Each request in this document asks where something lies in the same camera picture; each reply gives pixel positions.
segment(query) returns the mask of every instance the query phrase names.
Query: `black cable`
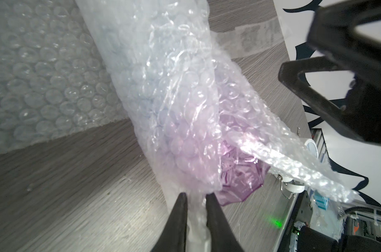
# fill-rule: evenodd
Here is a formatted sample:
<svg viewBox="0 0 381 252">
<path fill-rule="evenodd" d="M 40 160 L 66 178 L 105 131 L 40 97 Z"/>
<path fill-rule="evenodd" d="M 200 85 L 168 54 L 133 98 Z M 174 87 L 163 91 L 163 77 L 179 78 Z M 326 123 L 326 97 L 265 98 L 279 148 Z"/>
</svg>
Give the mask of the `black cable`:
<svg viewBox="0 0 381 252">
<path fill-rule="evenodd" d="M 369 207 L 363 207 L 363 206 L 355 206 L 355 207 L 351 207 L 349 209 L 346 209 L 344 210 L 344 216 L 350 214 L 350 213 L 353 213 L 353 212 L 367 212 L 367 213 L 374 213 L 374 209 L 372 208 L 369 208 Z M 377 210 L 377 215 L 381 215 L 381 211 L 380 210 Z"/>
</svg>

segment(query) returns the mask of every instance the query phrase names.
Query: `green light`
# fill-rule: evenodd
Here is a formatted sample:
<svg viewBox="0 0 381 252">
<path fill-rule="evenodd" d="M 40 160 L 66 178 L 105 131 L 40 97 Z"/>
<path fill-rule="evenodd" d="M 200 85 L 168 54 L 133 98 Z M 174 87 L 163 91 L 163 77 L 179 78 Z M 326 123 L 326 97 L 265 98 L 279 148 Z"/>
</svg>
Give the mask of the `green light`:
<svg viewBox="0 0 381 252">
<path fill-rule="evenodd" d="M 276 227 L 276 228 L 282 228 L 283 223 L 277 219 L 271 218 L 270 222 Z"/>
</svg>

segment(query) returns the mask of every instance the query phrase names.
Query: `plastic wrap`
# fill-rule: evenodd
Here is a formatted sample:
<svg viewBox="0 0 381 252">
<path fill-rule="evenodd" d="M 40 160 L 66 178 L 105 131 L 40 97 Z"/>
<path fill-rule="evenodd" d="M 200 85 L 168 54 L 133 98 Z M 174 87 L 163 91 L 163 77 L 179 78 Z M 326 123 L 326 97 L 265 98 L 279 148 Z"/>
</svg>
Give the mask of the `plastic wrap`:
<svg viewBox="0 0 381 252">
<path fill-rule="evenodd" d="M 345 223 L 344 218 L 339 219 L 339 216 L 344 214 L 341 203 L 329 200 L 327 209 L 321 209 L 315 197 L 315 190 L 309 188 L 307 191 L 313 209 L 309 227 L 338 241 L 344 232 Z"/>
<path fill-rule="evenodd" d="M 0 153 L 122 118 L 74 0 L 0 0 Z"/>
<path fill-rule="evenodd" d="M 222 204 L 244 200 L 269 165 L 332 199 L 354 198 L 211 40 L 206 0 L 77 4 L 168 209 L 188 193 L 187 247 L 209 247 L 203 195 L 219 192 Z"/>
</svg>

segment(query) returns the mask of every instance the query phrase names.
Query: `gray wood grain surface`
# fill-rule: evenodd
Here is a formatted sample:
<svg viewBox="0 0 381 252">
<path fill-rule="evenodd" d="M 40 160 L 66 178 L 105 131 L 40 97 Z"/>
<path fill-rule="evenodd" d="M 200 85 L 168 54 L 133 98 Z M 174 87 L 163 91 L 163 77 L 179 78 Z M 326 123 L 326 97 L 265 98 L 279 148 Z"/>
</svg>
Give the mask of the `gray wood grain surface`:
<svg viewBox="0 0 381 252">
<path fill-rule="evenodd" d="M 275 16 L 273 2 L 211 0 L 216 32 Z M 300 99 L 277 81 L 284 43 L 235 61 L 269 108 L 302 137 Z M 244 203 L 224 207 L 246 252 L 271 251 L 290 201 L 268 175 Z M 149 251 L 168 217 L 129 120 L 0 155 L 0 252 Z"/>
</svg>

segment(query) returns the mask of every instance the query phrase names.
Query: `black graphic pattern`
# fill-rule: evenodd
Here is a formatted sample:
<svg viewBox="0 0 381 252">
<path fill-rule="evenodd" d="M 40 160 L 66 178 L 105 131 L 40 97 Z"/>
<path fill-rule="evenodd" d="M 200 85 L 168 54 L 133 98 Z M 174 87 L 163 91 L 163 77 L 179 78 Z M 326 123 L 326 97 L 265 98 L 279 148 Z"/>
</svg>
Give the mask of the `black graphic pattern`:
<svg viewBox="0 0 381 252">
<path fill-rule="evenodd" d="M 363 189 L 364 187 L 366 187 L 368 185 L 368 183 L 369 183 L 368 177 L 362 176 L 362 175 L 360 175 L 358 173 L 355 173 L 353 171 L 350 171 L 350 170 L 344 168 L 343 166 L 341 166 L 341 165 L 337 164 L 335 161 L 333 161 L 331 158 L 329 158 L 329 162 L 330 162 L 330 166 L 332 167 L 332 170 L 334 170 L 334 171 L 336 171 L 338 173 L 342 173 L 342 174 L 347 174 L 347 175 L 363 178 L 364 180 L 362 180 L 360 183 L 358 183 L 358 185 L 356 187 L 354 187 L 353 190 L 355 190 L 355 191 L 357 191 L 359 193 L 359 195 L 364 199 L 365 203 L 381 207 L 381 204 L 379 204 L 378 201 L 376 201 L 375 199 L 371 198 L 367 194 L 364 194 L 364 193 L 360 192 L 361 189 Z"/>
<path fill-rule="evenodd" d="M 329 100 L 331 103 L 335 104 L 336 106 L 338 106 L 339 108 L 343 105 L 346 104 L 346 99 L 343 98 L 343 99 L 336 99 L 336 100 Z M 315 115 L 318 115 L 317 113 L 315 113 L 315 111 L 308 107 L 308 106 L 305 106 L 304 105 L 304 111 L 307 112 L 307 113 L 310 113 L 310 114 L 315 114 Z M 312 120 L 310 122 L 308 122 L 308 126 L 309 128 L 314 128 L 315 126 L 317 126 L 318 124 L 322 123 L 324 120 L 322 119 L 322 117 L 318 117 L 316 118 L 315 120 Z"/>
<path fill-rule="evenodd" d="M 322 0 L 312 0 L 309 4 L 297 8 L 297 9 L 283 9 L 285 12 L 288 13 L 297 13 L 301 11 L 316 11 L 320 6 L 319 4 L 322 2 Z"/>
<path fill-rule="evenodd" d="M 295 51 L 296 51 L 296 58 L 295 58 L 296 60 L 300 60 L 303 58 L 310 58 L 315 52 L 315 50 L 312 50 L 311 47 L 309 47 L 306 42 L 300 45 L 297 45 L 295 47 Z M 307 78 L 305 77 L 305 73 L 300 74 L 299 78 L 302 82 L 310 86 L 310 84 L 307 81 Z"/>
</svg>

